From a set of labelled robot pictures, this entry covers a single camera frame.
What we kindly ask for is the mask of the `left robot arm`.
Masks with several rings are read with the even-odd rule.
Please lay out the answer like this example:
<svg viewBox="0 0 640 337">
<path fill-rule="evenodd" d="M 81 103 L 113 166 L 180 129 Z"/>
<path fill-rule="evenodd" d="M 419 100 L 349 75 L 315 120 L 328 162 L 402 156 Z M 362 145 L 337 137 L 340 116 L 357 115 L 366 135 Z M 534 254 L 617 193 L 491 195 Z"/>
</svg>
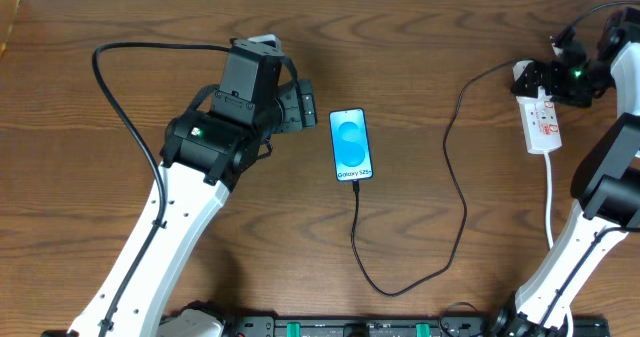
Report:
<svg viewBox="0 0 640 337">
<path fill-rule="evenodd" d="M 94 73 L 142 149 L 154 185 L 111 271 L 65 336 L 221 336 L 225 323 L 188 307 L 163 311 L 193 249 L 243 172 L 263 159 L 275 134 L 317 124 L 311 83 L 300 79 L 273 34 L 234 39 L 220 83 L 203 87 L 165 130 L 161 158 Z"/>
</svg>

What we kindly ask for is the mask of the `blue Galaxy smartphone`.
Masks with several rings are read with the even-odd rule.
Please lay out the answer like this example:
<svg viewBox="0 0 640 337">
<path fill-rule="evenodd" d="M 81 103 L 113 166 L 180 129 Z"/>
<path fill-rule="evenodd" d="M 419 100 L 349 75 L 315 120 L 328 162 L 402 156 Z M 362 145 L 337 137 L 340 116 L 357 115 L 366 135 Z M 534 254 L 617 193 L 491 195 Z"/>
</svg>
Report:
<svg viewBox="0 0 640 337">
<path fill-rule="evenodd" d="M 336 179 L 340 182 L 371 179 L 374 169 L 364 110 L 332 111 L 329 123 Z"/>
</svg>

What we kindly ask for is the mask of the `white power strip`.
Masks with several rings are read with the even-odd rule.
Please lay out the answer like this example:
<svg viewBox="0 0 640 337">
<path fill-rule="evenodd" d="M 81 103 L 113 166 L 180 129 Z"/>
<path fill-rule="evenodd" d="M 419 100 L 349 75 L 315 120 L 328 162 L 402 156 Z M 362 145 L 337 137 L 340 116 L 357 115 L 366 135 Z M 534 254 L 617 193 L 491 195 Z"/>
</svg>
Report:
<svg viewBox="0 0 640 337">
<path fill-rule="evenodd" d="M 519 106 L 527 152 L 549 154 L 562 146 L 556 109 L 544 87 L 531 80 L 534 61 L 517 62 L 513 67 L 514 81 L 524 83 L 524 92 L 513 92 Z"/>
</svg>

